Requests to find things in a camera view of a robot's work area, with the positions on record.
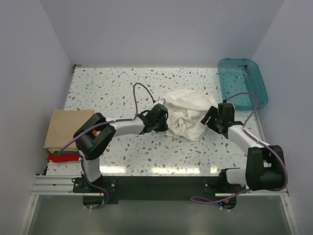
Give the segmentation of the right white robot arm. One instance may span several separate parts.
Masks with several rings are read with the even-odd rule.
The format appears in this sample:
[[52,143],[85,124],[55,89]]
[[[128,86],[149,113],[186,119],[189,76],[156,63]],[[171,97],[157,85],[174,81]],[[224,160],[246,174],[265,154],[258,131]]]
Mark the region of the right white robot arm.
[[247,186],[252,191],[279,191],[288,183],[283,149],[259,140],[246,130],[244,123],[235,120],[235,109],[231,103],[219,103],[210,107],[201,120],[214,132],[235,143],[246,154],[245,168],[222,169],[218,176],[218,187],[230,192],[235,185]]

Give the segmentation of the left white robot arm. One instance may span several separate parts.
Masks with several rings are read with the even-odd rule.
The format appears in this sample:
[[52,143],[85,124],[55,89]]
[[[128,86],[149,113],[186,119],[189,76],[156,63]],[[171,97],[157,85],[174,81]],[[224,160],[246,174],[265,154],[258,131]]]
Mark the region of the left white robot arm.
[[113,138],[143,135],[152,131],[165,132],[168,129],[167,118],[168,109],[160,103],[150,110],[143,111],[134,119],[106,119],[101,113],[92,115],[73,136],[79,154],[83,157],[85,188],[90,192],[101,188],[99,157]]

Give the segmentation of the white t shirt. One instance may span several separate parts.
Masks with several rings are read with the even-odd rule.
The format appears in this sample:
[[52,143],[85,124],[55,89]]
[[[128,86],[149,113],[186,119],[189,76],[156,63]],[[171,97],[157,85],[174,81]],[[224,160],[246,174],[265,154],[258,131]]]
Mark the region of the white t shirt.
[[201,120],[212,106],[217,107],[215,98],[203,96],[195,90],[181,89],[165,94],[163,99],[169,115],[165,134],[175,139],[200,140],[206,132]]

